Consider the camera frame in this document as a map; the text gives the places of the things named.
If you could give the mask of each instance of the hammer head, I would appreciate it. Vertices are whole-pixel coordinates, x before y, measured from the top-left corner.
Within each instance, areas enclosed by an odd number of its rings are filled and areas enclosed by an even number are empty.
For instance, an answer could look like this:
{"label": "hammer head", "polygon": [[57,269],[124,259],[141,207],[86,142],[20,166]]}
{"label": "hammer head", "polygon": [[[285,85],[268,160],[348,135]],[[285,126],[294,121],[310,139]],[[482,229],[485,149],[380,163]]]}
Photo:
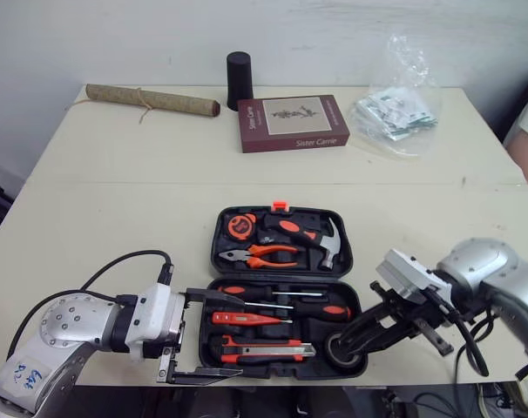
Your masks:
{"label": "hammer head", "polygon": [[326,250],[326,256],[322,260],[321,266],[331,270],[334,267],[334,256],[340,252],[342,241],[340,240],[340,233],[335,226],[332,219],[329,219],[334,235],[329,237],[328,235],[322,235],[320,246]]}

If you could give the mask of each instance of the red book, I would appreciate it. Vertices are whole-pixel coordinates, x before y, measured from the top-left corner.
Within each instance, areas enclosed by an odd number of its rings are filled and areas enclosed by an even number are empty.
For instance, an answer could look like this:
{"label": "red book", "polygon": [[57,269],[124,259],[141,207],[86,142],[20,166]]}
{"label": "red book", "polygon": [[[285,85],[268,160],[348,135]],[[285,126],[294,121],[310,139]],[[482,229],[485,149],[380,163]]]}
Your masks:
{"label": "red book", "polygon": [[349,138],[334,96],[239,100],[243,152],[343,146]]}

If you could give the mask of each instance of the sticker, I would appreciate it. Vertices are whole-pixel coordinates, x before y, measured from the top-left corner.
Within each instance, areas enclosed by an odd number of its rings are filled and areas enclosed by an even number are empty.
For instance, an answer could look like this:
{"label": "sticker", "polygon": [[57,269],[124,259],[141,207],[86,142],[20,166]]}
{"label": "sticker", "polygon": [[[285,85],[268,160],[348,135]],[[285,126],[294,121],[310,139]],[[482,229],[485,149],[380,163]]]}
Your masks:
{"label": "sticker", "polygon": [[24,357],[12,369],[10,391],[16,396],[29,396],[42,387],[51,370],[30,357]]}

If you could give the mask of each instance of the black tool case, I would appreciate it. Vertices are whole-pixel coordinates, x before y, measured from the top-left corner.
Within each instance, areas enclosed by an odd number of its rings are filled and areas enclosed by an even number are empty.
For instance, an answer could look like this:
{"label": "black tool case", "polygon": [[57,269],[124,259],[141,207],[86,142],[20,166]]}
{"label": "black tool case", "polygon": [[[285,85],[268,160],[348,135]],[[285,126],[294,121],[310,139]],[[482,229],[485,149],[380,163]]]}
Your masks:
{"label": "black tool case", "polygon": [[[217,225],[212,242],[212,264],[221,276],[212,281],[209,289],[228,289],[231,287],[271,287],[275,292],[304,292],[323,293],[321,297],[273,295],[270,300],[250,300],[275,305],[291,306],[296,303],[324,304],[345,306],[348,308],[350,319],[361,312],[359,299],[355,290],[340,281],[353,265],[353,257],[349,240],[343,227],[340,215],[335,212],[303,207],[289,208],[285,203],[272,206],[236,206],[228,207],[218,216]],[[321,266],[325,257],[325,250],[317,246],[309,246],[308,242],[298,236],[284,233],[278,227],[280,220],[286,220],[298,225],[302,232],[325,233],[333,235],[330,220],[337,227],[340,237],[340,250],[333,258],[331,269]],[[235,238],[228,227],[234,226]],[[293,246],[298,252],[280,251],[261,256],[274,263],[296,263],[296,266],[270,267],[260,266],[252,268],[246,261],[231,261],[220,256],[231,250],[247,250],[251,245]],[[242,327],[238,325],[217,325],[212,321],[215,311],[231,311],[232,309],[203,306],[200,323],[199,356],[206,367],[242,368],[242,375],[266,379],[271,374],[278,376],[294,376],[299,380],[311,381],[321,379],[340,379],[355,377],[367,367],[367,356],[352,368],[338,368],[328,361],[324,351],[324,342],[329,335],[341,331],[349,323],[316,319],[306,315],[296,315],[293,310],[275,307],[246,307],[244,312],[272,316],[279,319],[291,320],[292,323],[278,325],[259,325]],[[315,355],[305,357],[302,361],[276,360],[259,362],[244,357],[242,364],[224,363],[220,359],[222,344],[227,341],[226,336],[232,336],[237,343],[273,343],[288,340],[300,340],[311,343]]]}

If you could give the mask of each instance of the tool kit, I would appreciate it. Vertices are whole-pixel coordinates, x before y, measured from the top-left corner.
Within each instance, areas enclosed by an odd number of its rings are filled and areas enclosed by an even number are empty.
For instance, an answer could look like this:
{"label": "tool kit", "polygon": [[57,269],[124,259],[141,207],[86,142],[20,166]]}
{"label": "tool kit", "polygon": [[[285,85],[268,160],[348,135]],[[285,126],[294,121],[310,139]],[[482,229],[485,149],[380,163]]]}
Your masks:
{"label": "tool kit", "polygon": [[243,299],[243,310],[203,306],[199,355],[207,367],[241,368],[246,377],[299,380],[362,373],[366,356],[347,365],[325,355],[326,339],[361,312],[340,278],[353,257],[340,215],[272,206],[228,207],[218,216],[208,289]]}

